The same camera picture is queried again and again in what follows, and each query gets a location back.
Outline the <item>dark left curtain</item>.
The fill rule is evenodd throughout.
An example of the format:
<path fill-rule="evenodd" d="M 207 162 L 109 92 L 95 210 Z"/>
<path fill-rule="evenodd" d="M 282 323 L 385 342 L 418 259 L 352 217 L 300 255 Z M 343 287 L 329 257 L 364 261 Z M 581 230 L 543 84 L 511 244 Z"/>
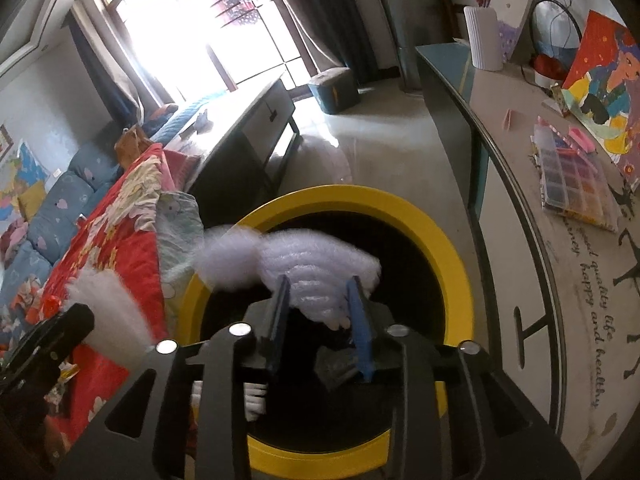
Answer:
<path fill-rule="evenodd" d="M 82 12 L 70 10 L 65 23 L 70 29 L 81 62 L 108 114 L 120 128 L 137 125 L 144 112 L 138 90 L 108 52 L 100 36 L 91 35 L 90 18 Z"/>

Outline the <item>silver standing air conditioner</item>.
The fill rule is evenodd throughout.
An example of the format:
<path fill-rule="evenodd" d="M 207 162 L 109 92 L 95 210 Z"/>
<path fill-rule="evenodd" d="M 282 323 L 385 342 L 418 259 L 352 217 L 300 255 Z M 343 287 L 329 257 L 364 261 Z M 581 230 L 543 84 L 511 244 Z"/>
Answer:
<path fill-rule="evenodd" d="M 422 84 L 416 48 L 446 44 L 458 33 L 451 0 L 381 0 L 396 44 L 401 88 L 419 92 Z"/>

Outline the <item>pile of pink clothes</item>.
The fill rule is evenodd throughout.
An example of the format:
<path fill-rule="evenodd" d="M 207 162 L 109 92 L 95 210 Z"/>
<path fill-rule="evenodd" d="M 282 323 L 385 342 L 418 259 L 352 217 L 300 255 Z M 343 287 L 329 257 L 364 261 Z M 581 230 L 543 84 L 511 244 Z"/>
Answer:
<path fill-rule="evenodd" d="M 24 242 L 28 231 L 28 223 L 18 218 L 3 232 L 0 238 L 1 263 L 7 268 L 15 258 L 18 248 Z"/>

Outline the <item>white foam fruit net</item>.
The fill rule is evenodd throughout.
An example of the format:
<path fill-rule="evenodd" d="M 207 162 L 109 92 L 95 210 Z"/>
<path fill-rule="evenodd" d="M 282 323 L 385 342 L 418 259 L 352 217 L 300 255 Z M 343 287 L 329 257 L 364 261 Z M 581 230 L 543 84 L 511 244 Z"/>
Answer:
<path fill-rule="evenodd" d="M 311 230 L 261 233 L 246 226 L 205 232 L 191 266 L 213 292 L 262 283 L 270 292 L 284 276 L 290 301 L 312 322 L 330 330 L 349 328 L 347 282 L 359 278 L 370 295 L 381 274 L 378 258 L 338 238 Z"/>

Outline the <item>white cylindrical vase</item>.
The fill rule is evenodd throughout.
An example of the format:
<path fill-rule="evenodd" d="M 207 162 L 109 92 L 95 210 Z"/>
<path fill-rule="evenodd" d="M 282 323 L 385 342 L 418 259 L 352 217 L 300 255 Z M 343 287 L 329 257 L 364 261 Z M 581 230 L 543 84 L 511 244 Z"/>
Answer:
<path fill-rule="evenodd" d="M 463 13 L 473 66 L 479 70 L 500 72 L 503 58 L 496 11 L 481 6 L 466 6 Z"/>

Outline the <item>white coffee table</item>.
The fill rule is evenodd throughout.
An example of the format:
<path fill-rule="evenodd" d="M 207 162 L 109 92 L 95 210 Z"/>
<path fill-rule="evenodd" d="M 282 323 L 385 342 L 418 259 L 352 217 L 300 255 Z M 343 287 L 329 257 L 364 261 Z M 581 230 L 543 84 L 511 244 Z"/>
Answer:
<path fill-rule="evenodd" d="M 191 118 L 168 142 L 198 159 L 184 190 L 206 228 L 237 222 L 276 197 L 299 135 L 294 110 L 280 77 L 265 76 L 203 105 L 206 123 Z"/>

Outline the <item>blue sectional sofa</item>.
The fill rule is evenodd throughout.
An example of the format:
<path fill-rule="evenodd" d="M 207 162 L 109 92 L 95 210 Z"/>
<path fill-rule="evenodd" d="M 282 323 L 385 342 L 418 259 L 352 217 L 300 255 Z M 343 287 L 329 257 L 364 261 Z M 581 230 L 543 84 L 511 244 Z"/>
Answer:
<path fill-rule="evenodd" d="M 184 192 L 200 160 L 190 156 L 178 161 L 178 152 L 165 152 L 176 188 L 160 193 L 157 205 L 157 247 L 160 262 L 160 284 L 165 305 L 165 318 L 170 332 L 175 330 L 181 297 L 193 270 L 186 265 L 190 249 L 204 232 L 195 198 Z M 68 170 L 52 186 L 34 218 L 27 223 L 26 237 L 17 245 L 16 253 L 4 268 L 1 287 L 1 351 L 11 350 L 32 326 L 26 316 L 15 313 L 11 304 L 21 284 L 35 278 L 44 284 L 53 268 L 70 248 L 78 232 L 76 220 L 88 217 L 107 192 L 124 174 L 116 165 L 115 152 L 106 144 L 91 141 L 81 147 Z"/>

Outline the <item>china map poster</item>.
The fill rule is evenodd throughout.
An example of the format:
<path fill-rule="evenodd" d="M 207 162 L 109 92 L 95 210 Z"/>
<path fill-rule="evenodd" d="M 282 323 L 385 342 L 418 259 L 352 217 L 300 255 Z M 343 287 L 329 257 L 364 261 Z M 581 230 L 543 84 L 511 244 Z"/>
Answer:
<path fill-rule="evenodd" d="M 49 174 L 24 140 L 10 148 L 1 161 L 0 220 L 7 222 L 17 218 L 20 215 L 17 196 L 37 181 L 47 180 Z"/>

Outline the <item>blue storage stool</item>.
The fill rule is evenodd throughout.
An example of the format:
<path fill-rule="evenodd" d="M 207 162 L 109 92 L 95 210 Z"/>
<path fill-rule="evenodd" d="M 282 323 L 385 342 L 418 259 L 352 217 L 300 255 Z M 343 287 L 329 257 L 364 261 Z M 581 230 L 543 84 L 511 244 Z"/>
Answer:
<path fill-rule="evenodd" d="M 332 67 L 313 76 L 308 88 L 322 112 L 337 115 L 360 102 L 357 81 L 348 67 Z"/>

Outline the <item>yellow cushion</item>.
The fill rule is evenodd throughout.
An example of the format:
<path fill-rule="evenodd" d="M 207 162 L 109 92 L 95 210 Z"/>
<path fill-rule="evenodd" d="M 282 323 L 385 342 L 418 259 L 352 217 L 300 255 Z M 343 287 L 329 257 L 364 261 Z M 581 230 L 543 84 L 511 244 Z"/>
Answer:
<path fill-rule="evenodd" d="M 37 181 L 17 197 L 18 206 L 24 220 L 31 222 L 47 196 L 43 181 Z"/>

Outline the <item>dark right curtain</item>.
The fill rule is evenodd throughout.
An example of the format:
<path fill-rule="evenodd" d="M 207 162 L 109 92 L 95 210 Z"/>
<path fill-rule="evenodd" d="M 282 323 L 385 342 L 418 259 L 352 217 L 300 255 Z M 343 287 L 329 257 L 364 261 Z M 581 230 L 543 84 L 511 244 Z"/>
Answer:
<path fill-rule="evenodd" d="M 347 67 L 358 84 L 380 70 L 355 0 L 284 0 L 317 70 Z"/>

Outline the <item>dark curtain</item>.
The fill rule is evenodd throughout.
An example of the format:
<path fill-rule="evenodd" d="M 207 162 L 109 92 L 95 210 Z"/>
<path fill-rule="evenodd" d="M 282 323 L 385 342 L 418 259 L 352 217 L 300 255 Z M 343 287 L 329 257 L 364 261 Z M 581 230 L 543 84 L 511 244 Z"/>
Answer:
<path fill-rule="evenodd" d="M 347 67 L 358 84 L 380 70 L 355 0 L 284 0 L 317 70 Z"/>
<path fill-rule="evenodd" d="M 90 18 L 82 12 L 70 10 L 65 23 L 70 29 L 81 62 L 108 114 L 120 128 L 137 125 L 144 112 L 138 90 L 108 52 L 100 36 L 91 35 Z"/>

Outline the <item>yellow rimmed trash bin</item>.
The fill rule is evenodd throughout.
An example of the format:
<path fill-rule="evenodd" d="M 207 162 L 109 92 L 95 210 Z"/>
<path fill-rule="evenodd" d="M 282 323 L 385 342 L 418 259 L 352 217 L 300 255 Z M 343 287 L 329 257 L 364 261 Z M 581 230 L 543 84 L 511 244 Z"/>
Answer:
<path fill-rule="evenodd" d="M 370 303 L 380 275 L 378 260 L 334 237 L 280 230 L 282 222 L 329 210 L 383 221 L 423 252 L 444 302 L 441 346 L 390 322 L 383 306 Z M 261 340 L 267 341 L 268 362 L 277 362 L 291 309 L 329 328 L 349 327 L 366 376 L 374 372 L 371 356 L 376 340 L 390 344 L 399 356 L 401 394 L 390 434 L 350 451 L 321 455 L 317 477 L 341 478 L 378 453 L 387 455 L 399 479 L 440 476 L 440 411 L 447 401 L 444 382 L 435 374 L 436 361 L 442 350 L 454 350 L 472 337 L 474 307 L 454 245 L 423 211 L 376 188 L 336 184 L 305 188 L 261 206 L 228 230 L 208 231 L 191 264 L 194 277 L 177 325 L 182 340 L 189 340 L 198 328 L 206 307 L 204 290 L 258 280 L 274 293 L 258 324 L 233 323 L 196 347 L 204 370 L 195 461 L 199 477 L 245 479 L 258 467 L 276 471 L 277 456 L 263 445 L 251 444 L 246 434 L 243 363 Z"/>

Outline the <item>colourful portrait painting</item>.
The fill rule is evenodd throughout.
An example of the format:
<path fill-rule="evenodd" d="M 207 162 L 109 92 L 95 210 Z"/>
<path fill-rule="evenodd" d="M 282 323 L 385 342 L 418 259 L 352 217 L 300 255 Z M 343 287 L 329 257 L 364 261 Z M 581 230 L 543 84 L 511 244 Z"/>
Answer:
<path fill-rule="evenodd" d="M 563 96 L 631 188 L 639 186 L 639 74 L 639 45 L 629 29 L 591 11 Z"/>

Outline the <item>patterned orange blanket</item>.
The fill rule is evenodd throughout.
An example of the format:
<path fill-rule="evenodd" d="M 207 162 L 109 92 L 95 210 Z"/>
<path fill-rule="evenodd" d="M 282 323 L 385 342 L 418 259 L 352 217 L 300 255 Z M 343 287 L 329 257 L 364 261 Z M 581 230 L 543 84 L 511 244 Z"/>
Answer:
<path fill-rule="evenodd" d="M 13 350 L 41 320 L 42 285 L 35 275 L 29 275 L 17 287 L 13 299 L 1 309 L 1 352 Z"/>

